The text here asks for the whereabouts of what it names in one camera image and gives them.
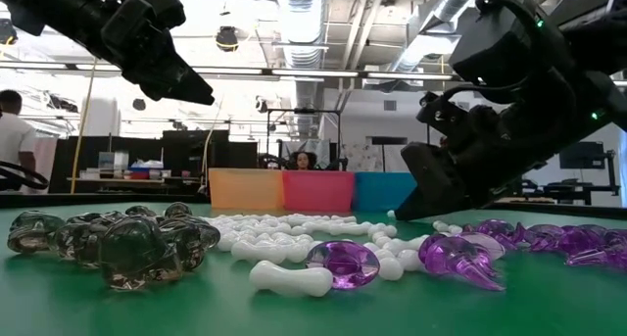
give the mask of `pink bin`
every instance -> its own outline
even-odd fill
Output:
[[[344,171],[285,170],[285,210],[346,213],[351,210],[355,174]]]

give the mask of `plastic bin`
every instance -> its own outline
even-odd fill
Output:
[[[396,210],[416,184],[411,173],[358,172],[355,186],[353,210],[372,213]]]
[[[285,209],[294,212],[346,213],[351,210],[355,174],[344,171],[285,170]]]
[[[283,209],[283,180],[280,170],[211,168],[209,187],[212,209]]]

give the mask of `white shirt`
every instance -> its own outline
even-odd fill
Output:
[[[0,161],[19,165],[19,153],[34,153],[35,140],[36,133],[32,125],[16,115],[2,113],[2,118],[0,118]]]

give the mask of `blue box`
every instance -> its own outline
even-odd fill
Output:
[[[358,172],[353,211],[386,213],[396,210],[415,187],[411,173]]]

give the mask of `metal frame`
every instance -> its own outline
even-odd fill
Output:
[[[272,114],[272,112],[284,112],[284,113],[288,113],[291,112],[295,115],[298,115],[299,113],[302,115],[323,115],[323,114],[334,114],[337,115],[337,158],[340,158],[340,155],[342,154],[342,144],[341,144],[341,137],[342,137],[342,115],[340,111],[334,111],[334,110],[304,110],[303,109],[267,109],[267,118],[266,118],[266,124],[265,124],[265,152],[267,154],[269,154],[270,151],[270,115]]]

